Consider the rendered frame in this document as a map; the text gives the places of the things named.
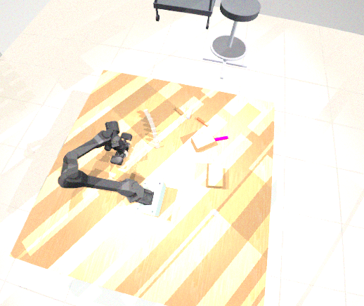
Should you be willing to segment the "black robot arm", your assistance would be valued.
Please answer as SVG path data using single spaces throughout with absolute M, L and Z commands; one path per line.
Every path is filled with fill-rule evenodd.
M 104 146 L 106 151 L 118 148 L 123 145 L 123 139 L 120 137 L 118 121 L 106 121 L 106 130 L 101 130 L 98 134 L 85 142 L 81 146 L 69 151 L 63 158 L 58 184 L 64 189 L 74 189 L 79 187 L 89 187 L 94 189 L 104 189 L 119 192 L 126 196 L 130 203 L 138 202 L 140 204 L 151 206 L 154 192 L 144 189 L 138 182 L 126 179 L 122 182 L 92 177 L 79 170 L 78 159 L 89 153 L 95 148 Z

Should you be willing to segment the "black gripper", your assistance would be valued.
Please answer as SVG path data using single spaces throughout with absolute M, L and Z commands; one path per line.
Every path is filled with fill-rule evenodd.
M 129 145 L 130 145 L 130 143 L 127 142 L 126 140 L 131 141 L 132 137 L 133 136 L 130 133 L 123 132 L 121 134 L 121 138 L 124 139 L 123 140 L 123 145 L 121 147 L 118 147 L 118 148 L 114 147 L 117 152 L 116 152 L 115 155 L 112 155 L 112 158 L 110 160 L 110 162 L 112 164 L 116 164 L 116 165 L 119 165 L 119 166 L 121 166 L 123 164 L 123 159 L 126 156 L 126 154 L 124 153 L 124 151 L 126 150 L 128 152 Z

